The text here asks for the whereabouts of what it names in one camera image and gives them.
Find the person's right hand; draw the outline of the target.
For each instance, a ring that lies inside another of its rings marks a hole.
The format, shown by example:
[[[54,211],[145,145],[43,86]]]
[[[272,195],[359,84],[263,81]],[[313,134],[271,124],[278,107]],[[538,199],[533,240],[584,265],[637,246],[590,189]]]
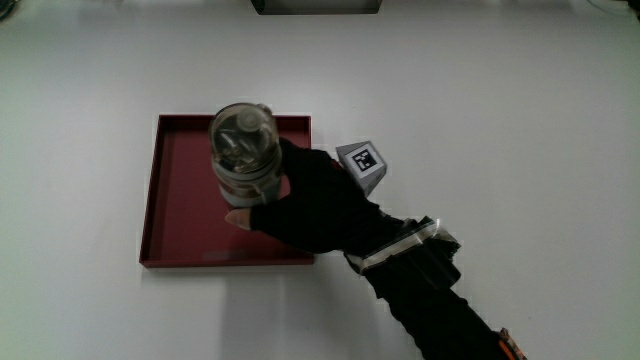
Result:
[[[364,256],[395,238],[403,222],[367,200],[327,152],[284,138],[280,147],[290,193],[266,205],[234,209],[225,216],[228,223],[313,254],[339,250]]]

